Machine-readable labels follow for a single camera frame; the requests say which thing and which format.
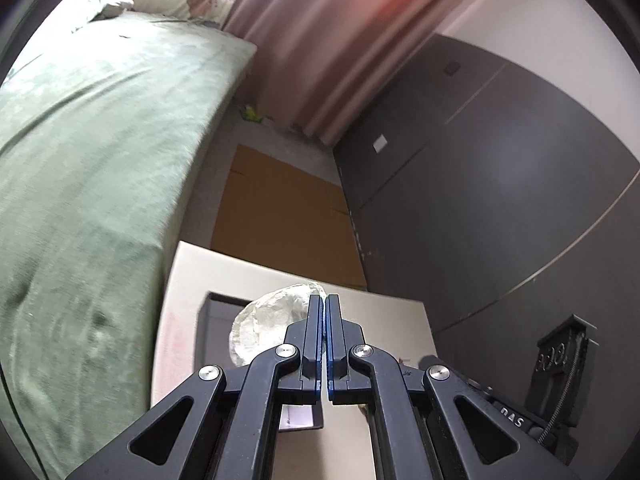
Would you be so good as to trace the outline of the brown cardboard sheet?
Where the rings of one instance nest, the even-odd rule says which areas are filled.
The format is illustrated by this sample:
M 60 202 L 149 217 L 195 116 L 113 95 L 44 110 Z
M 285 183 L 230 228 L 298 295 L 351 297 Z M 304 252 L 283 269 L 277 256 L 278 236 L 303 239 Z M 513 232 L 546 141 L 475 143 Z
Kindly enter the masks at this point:
M 210 249 L 267 268 L 366 289 L 342 189 L 240 145 Z

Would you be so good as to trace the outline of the white tissue paper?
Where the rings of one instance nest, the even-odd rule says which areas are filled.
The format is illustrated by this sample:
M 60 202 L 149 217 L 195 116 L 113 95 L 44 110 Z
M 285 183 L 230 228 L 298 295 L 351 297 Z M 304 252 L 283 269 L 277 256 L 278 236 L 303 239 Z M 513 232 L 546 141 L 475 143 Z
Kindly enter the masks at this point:
M 250 302 L 232 322 L 229 334 L 232 363 L 248 365 L 259 353 L 282 344 L 288 326 L 306 320 L 312 295 L 324 299 L 326 290 L 316 282 L 295 284 Z

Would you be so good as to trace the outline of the black jewelry box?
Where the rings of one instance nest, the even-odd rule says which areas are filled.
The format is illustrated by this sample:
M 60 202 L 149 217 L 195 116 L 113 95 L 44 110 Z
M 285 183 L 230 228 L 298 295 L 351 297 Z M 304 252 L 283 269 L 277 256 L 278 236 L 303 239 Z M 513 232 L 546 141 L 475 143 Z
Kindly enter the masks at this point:
M 234 318 L 252 301 L 224 296 L 218 292 L 206 295 L 196 323 L 194 370 L 209 364 L 216 364 L 224 370 L 239 367 L 230 358 L 229 334 Z

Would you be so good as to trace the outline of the green yellow floor item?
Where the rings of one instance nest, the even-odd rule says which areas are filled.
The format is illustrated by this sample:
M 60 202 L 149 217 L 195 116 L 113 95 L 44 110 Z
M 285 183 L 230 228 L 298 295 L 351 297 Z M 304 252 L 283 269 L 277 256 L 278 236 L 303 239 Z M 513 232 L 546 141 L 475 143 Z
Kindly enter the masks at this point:
M 254 108 L 249 105 L 244 105 L 242 107 L 241 116 L 247 122 L 254 122 L 255 124 L 262 124 L 263 122 L 270 120 L 270 117 L 259 114 L 257 110 L 254 110 Z

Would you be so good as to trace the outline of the pink curtain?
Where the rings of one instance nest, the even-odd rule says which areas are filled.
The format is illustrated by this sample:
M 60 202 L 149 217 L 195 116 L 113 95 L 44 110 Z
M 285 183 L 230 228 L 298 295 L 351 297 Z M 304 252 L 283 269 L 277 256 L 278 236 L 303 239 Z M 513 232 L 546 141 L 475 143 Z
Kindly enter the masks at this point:
M 235 0 L 224 31 L 257 48 L 241 101 L 332 146 L 463 0 Z

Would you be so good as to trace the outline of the white wall switch plate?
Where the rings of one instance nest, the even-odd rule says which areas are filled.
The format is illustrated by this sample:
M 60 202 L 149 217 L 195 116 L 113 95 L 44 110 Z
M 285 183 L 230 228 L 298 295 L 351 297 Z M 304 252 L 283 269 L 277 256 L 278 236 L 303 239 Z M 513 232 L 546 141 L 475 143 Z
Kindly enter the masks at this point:
M 388 141 L 386 139 L 386 137 L 384 136 L 384 134 L 381 134 L 372 144 L 372 148 L 374 149 L 375 153 L 379 153 L 380 151 L 382 151 L 383 148 L 386 147 Z

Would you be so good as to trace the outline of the green bed cover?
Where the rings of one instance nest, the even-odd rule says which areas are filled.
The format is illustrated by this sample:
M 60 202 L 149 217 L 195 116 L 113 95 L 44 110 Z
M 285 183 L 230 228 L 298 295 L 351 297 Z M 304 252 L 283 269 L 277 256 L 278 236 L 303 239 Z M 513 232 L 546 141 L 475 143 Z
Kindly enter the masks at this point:
M 2 84 L 1 419 L 38 477 L 66 477 L 148 409 L 183 211 L 255 53 L 129 12 Z

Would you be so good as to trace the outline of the light green crumpled duvet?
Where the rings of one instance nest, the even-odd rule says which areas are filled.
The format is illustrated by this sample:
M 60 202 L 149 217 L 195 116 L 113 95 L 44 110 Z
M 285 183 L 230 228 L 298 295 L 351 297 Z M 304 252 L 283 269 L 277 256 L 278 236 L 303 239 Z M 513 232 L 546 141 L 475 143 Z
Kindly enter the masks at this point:
M 117 18 L 134 8 L 134 0 L 66 0 L 70 5 L 70 22 L 81 28 L 94 20 Z

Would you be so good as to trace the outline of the dark wall socket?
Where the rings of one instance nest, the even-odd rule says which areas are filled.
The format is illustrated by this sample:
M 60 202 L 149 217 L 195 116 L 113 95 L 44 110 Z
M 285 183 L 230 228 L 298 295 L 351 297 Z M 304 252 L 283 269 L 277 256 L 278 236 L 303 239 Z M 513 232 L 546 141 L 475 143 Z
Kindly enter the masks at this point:
M 444 68 L 444 73 L 448 76 L 454 76 L 458 70 L 460 70 L 461 65 L 454 60 L 451 60 Z

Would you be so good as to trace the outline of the floral pillow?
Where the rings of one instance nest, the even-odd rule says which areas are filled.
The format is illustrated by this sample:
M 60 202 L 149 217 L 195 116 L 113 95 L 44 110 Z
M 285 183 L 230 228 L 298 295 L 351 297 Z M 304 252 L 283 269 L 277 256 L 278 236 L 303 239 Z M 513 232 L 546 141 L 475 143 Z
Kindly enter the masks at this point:
M 224 24 L 234 0 L 132 0 L 136 12 L 178 18 L 178 20 Z

